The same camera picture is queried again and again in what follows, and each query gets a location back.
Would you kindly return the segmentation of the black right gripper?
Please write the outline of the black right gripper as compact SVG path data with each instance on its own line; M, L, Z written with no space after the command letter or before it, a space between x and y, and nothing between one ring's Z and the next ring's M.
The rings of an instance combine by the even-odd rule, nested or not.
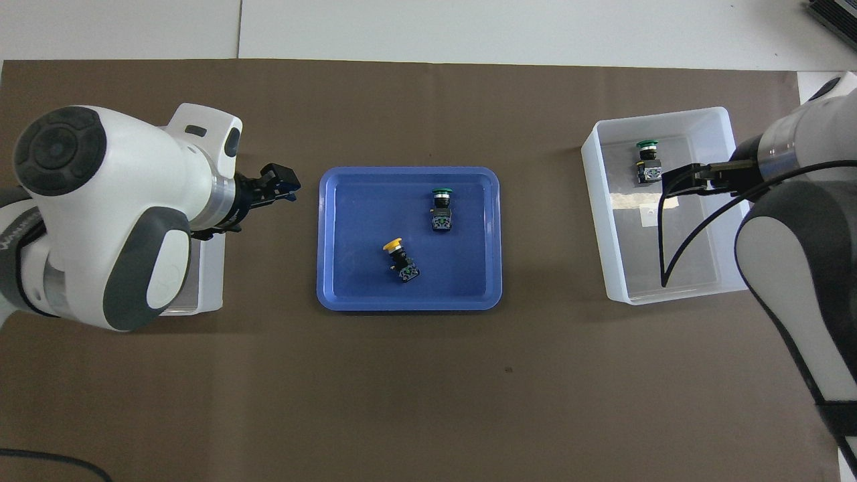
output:
M728 194L732 197L746 195L748 202L758 202L771 188L747 195L764 179L759 168L759 146L762 135L743 141L732 152L728 161L709 165L705 179L699 177L703 165L692 163L662 173L662 194L666 199L683 196Z

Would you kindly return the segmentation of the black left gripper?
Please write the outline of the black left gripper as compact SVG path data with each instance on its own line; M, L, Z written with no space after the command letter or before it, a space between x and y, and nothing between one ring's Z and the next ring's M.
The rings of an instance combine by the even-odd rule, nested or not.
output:
M231 232L241 232L240 223L250 210L271 205L279 200L297 201L294 191L301 188L297 174L291 168L276 163L264 165L260 170L260 178L236 174L234 181L236 192L230 208Z

